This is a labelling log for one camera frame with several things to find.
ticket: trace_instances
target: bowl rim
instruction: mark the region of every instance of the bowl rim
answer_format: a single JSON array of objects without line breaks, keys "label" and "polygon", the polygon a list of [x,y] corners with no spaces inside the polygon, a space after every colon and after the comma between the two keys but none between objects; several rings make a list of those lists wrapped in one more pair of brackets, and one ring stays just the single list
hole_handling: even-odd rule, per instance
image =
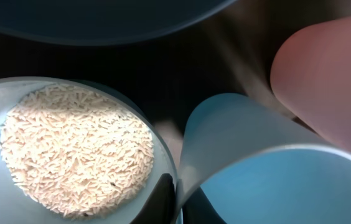
[{"label": "bowl rim", "polygon": [[[105,97],[117,102],[118,104],[120,104],[121,106],[125,107],[127,110],[129,110],[133,114],[135,114],[151,130],[151,132],[155,135],[155,137],[157,137],[157,139],[159,140],[160,144],[162,145],[162,148],[164,149],[163,153],[167,154],[167,157],[165,157],[165,160],[166,160],[166,163],[167,163],[168,167],[171,168],[172,171],[173,171],[173,174],[170,174],[170,175],[173,177],[174,190],[176,191],[177,181],[178,181],[177,169],[176,169],[176,165],[174,164],[174,160],[172,158],[172,154],[171,154],[167,144],[164,142],[163,138],[159,135],[159,133],[154,129],[153,125],[140,112],[135,110],[133,107],[129,106],[127,103],[121,101],[120,99],[117,99],[116,97],[110,95],[109,93],[106,93],[106,92],[101,91],[101,90],[99,90],[99,89],[97,89],[95,87],[92,87],[92,86],[89,86],[89,85],[86,85],[86,84],[82,84],[82,83],[79,83],[79,82],[75,82],[75,81],[65,80],[65,79],[61,79],[61,78],[50,78],[50,77],[11,77],[11,78],[0,78],[0,84],[1,83],[9,83],[9,82],[19,82],[19,81],[53,82],[53,83],[63,83],[63,84],[78,86],[80,88],[84,88],[84,89],[87,89],[87,90],[90,90],[90,91],[97,92],[97,93],[99,93],[99,94],[101,94],[101,95],[103,95],[103,96],[105,96]],[[110,88],[110,89],[112,89],[114,91],[117,91],[117,90],[113,89],[110,86],[106,86],[106,87],[108,87],[108,88]],[[120,94],[123,97],[127,98],[129,101],[131,101],[127,96],[123,95],[122,93],[120,93]]]},{"label": "bowl rim", "polygon": [[118,37],[118,38],[102,38],[102,39],[69,39],[69,38],[56,38],[51,36],[45,35],[37,35],[31,34],[28,32],[20,31],[17,29],[11,29],[7,27],[0,26],[0,33],[11,35],[14,37],[19,37],[22,39],[27,40],[34,40],[38,42],[45,42],[49,44],[59,44],[59,45],[71,45],[71,46],[109,46],[109,45],[124,45],[124,44],[132,44],[136,42],[141,42],[144,40],[155,39],[161,37],[163,35],[171,34],[188,26],[191,26],[195,23],[198,23],[217,12],[221,11],[222,9],[229,6],[231,3],[235,2],[236,0],[223,0],[223,2],[217,4],[213,8],[200,13],[197,16],[192,17],[191,19],[187,19],[183,22],[179,22],[175,25],[168,26],[162,29],[158,29],[155,31],[137,34],[137,35],[130,35],[126,37]]}]

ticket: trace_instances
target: black surface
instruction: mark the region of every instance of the black surface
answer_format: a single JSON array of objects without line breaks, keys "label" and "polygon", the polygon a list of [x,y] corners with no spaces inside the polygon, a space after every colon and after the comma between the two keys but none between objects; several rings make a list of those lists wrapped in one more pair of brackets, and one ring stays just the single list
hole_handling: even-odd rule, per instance
[{"label": "black surface", "polygon": [[201,188],[198,188],[182,207],[182,214],[184,224],[226,224]]},{"label": "black surface", "polygon": [[63,45],[115,45],[189,26],[234,0],[0,0],[0,32]]},{"label": "black surface", "polygon": [[173,178],[170,174],[162,174],[152,194],[131,224],[168,224],[173,219],[175,204]]},{"label": "black surface", "polygon": [[210,96],[236,81],[197,26],[127,47],[67,47],[0,34],[0,78],[42,76],[90,80],[134,101],[153,124],[173,121],[181,133]]}]

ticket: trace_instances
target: uncooked rice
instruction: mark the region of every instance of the uncooked rice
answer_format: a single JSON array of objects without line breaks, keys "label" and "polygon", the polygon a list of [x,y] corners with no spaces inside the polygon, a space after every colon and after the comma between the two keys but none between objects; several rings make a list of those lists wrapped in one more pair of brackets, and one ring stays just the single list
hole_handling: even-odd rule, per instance
[{"label": "uncooked rice", "polygon": [[66,218],[105,217],[144,187],[152,135],[132,112],[72,85],[25,96],[2,127],[2,159],[25,195]]}]

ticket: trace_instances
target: light blue cup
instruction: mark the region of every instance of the light blue cup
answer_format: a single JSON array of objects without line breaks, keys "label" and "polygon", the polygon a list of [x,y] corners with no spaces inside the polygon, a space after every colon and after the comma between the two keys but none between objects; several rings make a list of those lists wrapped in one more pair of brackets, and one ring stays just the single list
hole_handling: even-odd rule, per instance
[{"label": "light blue cup", "polygon": [[75,85],[86,88],[87,90],[95,91],[116,101],[144,121],[153,133],[155,159],[151,175],[147,180],[146,187],[138,193],[138,196],[134,200],[120,206],[117,211],[109,215],[106,219],[97,218],[87,222],[71,222],[70,220],[63,219],[60,215],[47,210],[41,204],[34,202],[29,197],[26,197],[22,190],[13,184],[6,164],[1,160],[0,156],[0,224],[130,223],[141,211],[162,174],[170,174],[176,184],[176,168],[167,146],[164,144],[160,136],[152,129],[152,126],[134,103],[117,91],[92,82],[85,82],[87,85],[84,85],[77,82],[42,77],[2,79],[0,80],[0,125],[3,124],[6,118],[6,113],[15,106],[23,96],[54,83]]},{"label": "light blue cup", "polygon": [[[228,224],[351,224],[351,154],[241,95],[196,107],[178,176],[179,209],[201,187]],[[183,211],[218,223],[202,203]]]}]

